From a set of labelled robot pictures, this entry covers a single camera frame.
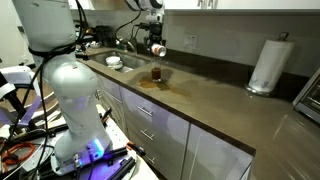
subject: electrical outlet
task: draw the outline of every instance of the electrical outlet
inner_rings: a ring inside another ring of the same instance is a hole
[[[197,49],[197,41],[198,37],[196,35],[188,35],[184,36],[183,47],[187,49]]]

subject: spilled liquid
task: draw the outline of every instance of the spilled liquid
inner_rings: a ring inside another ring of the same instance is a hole
[[[191,93],[180,87],[168,84],[166,80],[153,82],[151,76],[143,76],[139,81],[139,86],[145,89],[158,88],[160,91],[171,91],[174,94],[190,97]]]

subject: paper towel roll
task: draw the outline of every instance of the paper towel roll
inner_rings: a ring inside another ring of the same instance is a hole
[[[249,86],[261,93],[274,90],[294,47],[293,42],[267,40],[251,76]]]

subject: stainless steel sink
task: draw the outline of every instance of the stainless steel sink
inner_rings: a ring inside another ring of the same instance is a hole
[[[150,63],[150,61],[147,59],[143,59],[143,58],[140,58],[137,56],[132,56],[132,55],[129,55],[126,53],[121,53],[118,51],[108,51],[105,53],[89,56],[89,58],[93,61],[100,63],[100,64],[108,66],[106,59],[110,56],[120,57],[120,59],[123,63],[123,67],[116,70],[116,71],[119,71],[121,73],[126,73],[129,71],[132,71],[133,69],[136,69],[138,67],[141,67],[141,66],[144,66],[144,65],[147,65]]]

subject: gray countertop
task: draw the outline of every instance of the gray countertop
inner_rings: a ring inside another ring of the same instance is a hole
[[[88,54],[108,51],[88,49]],[[80,62],[145,97],[185,114],[254,149],[252,179],[320,179],[320,129],[293,110],[290,102],[248,94],[225,83],[170,66],[162,66],[164,83],[141,87],[151,65],[119,73],[94,61]]]

